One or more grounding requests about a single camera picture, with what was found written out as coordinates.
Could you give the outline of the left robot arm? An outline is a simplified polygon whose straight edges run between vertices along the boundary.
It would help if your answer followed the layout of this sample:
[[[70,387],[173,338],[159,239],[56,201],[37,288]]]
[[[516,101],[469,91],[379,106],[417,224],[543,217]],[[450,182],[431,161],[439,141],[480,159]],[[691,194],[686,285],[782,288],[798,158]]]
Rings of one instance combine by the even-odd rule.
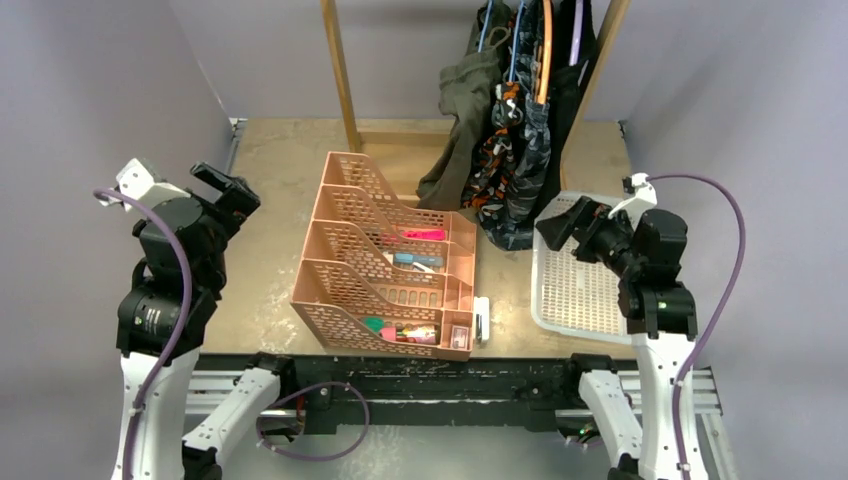
[[[226,249],[261,204],[240,177],[204,162],[191,174],[217,198],[173,185],[138,158],[114,187],[95,192],[101,204],[139,214],[132,234],[143,251],[117,309],[123,412],[116,479],[219,479],[261,412],[287,408],[298,395],[292,359],[259,352],[223,401],[193,430],[184,428],[205,329],[227,282]]]

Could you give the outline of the olive green shorts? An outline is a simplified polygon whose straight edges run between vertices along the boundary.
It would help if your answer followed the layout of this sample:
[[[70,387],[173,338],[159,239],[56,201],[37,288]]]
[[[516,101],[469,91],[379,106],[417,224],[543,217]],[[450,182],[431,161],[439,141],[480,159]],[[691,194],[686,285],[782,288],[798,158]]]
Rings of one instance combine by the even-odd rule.
[[[416,189],[419,208],[440,211],[460,208],[473,151],[491,126],[492,96],[504,75],[513,10],[502,1],[494,1],[486,45],[482,52],[477,52],[486,4],[477,12],[462,59],[440,72],[439,109],[442,114],[452,116],[454,124],[442,154],[419,180]]]

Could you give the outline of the blue wire hanger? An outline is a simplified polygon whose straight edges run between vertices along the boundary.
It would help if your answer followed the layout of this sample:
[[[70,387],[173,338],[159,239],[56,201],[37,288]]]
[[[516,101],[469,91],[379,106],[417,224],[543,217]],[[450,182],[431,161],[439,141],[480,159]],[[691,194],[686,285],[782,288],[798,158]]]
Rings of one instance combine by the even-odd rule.
[[[482,52],[486,45],[487,36],[490,30],[491,16],[494,10],[494,1],[488,0],[486,4],[485,14],[480,27],[479,39],[477,42],[477,52]]]

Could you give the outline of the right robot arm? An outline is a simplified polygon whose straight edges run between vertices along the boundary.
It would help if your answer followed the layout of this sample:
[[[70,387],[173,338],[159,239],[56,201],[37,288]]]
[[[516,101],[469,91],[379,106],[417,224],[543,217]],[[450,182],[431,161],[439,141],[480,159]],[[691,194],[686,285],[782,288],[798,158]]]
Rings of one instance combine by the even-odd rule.
[[[658,208],[647,175],[627,177],[623,187],[629,196],[614,206],[582,196],[535,227],[549,249],[573,240],[576,260],[600,263],[616,275],[618,308],[636,352],[641,411],[634,412],[604,356],[573,355],[561,392],[591,412],[611,464],[609,478],[705,479],[690,359],[696,304],[678,279],[688,226]]]

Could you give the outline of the peach plastic file organizer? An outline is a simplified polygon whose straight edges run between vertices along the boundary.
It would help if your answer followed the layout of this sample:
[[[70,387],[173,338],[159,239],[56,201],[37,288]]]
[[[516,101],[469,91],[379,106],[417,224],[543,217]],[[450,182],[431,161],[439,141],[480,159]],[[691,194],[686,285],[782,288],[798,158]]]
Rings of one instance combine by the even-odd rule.
[[[445,230],[445,241],[404,230]],[[405,205],[364,154],[330,152],[307,228],[291,305],[326,348],[466,361],[474,342],[477,227],[457,212]],[[440,267],[400,264],[395,253],[436,256]],[[432,324],[437,345],[397,342],[395,328]],[[453,325],[469,348],[449,345]]]

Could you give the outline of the white stapler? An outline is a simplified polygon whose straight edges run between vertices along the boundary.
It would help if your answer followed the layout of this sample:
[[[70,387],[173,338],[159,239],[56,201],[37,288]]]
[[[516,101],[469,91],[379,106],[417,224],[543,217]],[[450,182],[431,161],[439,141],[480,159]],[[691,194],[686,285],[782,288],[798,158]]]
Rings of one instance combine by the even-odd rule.
[[[475,339],[480,345],[485,345],[490,339],[490,300],[488,297],[474,297],[473,313],[475,315]]]

